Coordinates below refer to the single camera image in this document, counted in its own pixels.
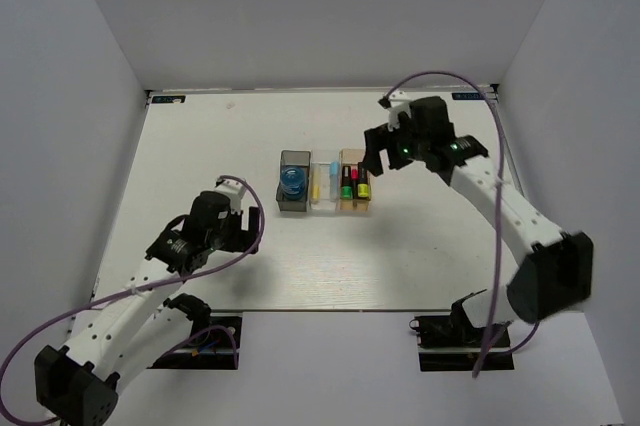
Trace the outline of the pink capped black highlighter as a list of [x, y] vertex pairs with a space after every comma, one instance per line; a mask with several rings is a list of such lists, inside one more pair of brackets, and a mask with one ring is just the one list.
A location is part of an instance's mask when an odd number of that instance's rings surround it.
[[353, 165], [351, 167], [350, 181], [351, 181], [352, 197], [353, 199], [357, 199], [359, 197], [359, 193], [358, 193], [359, 172], [356, 165]]

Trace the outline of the yellow capped black highlighter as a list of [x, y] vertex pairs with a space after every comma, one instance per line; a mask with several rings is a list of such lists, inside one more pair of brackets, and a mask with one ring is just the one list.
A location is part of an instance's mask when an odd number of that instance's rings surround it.
[[357, 198], [368, 201], [370, 199], [369, 173], [362, 162], [357, 165]]

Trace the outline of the green capped black highlighter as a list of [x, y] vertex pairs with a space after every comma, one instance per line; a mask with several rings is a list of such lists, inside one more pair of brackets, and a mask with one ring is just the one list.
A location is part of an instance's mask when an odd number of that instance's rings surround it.
[[340, 184], [340, 199], [341, 200], [352, 200], [353, 199], [353, 189], [351, 184], [351, 166], [343, 165], [342, 173], [341, 173], [341, 184]]

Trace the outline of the blue tape roll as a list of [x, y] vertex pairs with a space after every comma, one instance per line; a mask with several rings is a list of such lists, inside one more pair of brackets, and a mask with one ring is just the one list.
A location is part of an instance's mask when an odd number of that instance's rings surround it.
[[303, 197], [307, 189], [306, 170], [301, 166], [284, 166], [280, 172], [279, 186], [287, 199], [297, 200]]

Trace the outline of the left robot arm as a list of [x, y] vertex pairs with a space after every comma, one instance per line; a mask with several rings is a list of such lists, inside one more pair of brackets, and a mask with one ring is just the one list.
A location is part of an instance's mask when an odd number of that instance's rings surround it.
[[38, 403], [68, 425], [102, 425], [119, 395], [161, 356], [205, 342], [212, 310], [182, 292], [211, 254], [238, 257], [258, 250], [262, 209], [242, 209], [246, 185], [229, 176], [201, 192], [191, 210], [170, 221], [147, 248], [124, 289], [63, 346], [44, 347], [35, 358]]

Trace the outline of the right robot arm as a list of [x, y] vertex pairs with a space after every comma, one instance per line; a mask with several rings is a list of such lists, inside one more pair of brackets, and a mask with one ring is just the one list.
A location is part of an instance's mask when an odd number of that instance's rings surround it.
[[451, 330], [459, 342], [477, 343], [488, 325], [539, 323], [590, 298], [593, 241], [583, 232], [565, 231], [499, 179], [487, 148], [471, 135], [456, 134], [441, 97], [391, 107], [388, 122], [366, 130], [364, 141], [369, 173], [383, 174], [383, 156], [391, 170], [423, 163], [500, 232], [498, 243], [518, 265], [507, 284], [453, 303]]

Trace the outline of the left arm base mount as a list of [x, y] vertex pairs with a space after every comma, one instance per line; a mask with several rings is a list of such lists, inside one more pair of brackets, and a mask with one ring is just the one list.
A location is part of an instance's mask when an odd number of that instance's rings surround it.
[[233, 335], [236, 347], [229, 336], [216, 329], [201, 334], [197, 339], [165, 354], [156, 360], [151, 370], [207, 370], [232, 371], [237, 369], [240, 358], [243, 317], [238, 314], [213, 315], [210, 323], [224, 327]]

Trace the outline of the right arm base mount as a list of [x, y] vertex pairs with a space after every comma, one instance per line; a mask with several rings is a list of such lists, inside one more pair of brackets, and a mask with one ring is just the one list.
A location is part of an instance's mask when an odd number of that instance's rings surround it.
[[[479, 357], [483, 329], [455, 333], [448, 315], [415, 316], [409, 328], [417, 339], [421, 372], [471, 372]], [[514, 370], [511, 341], [505, 326], [495, 326], [498, 339], [487, 354], [482, 371]]]

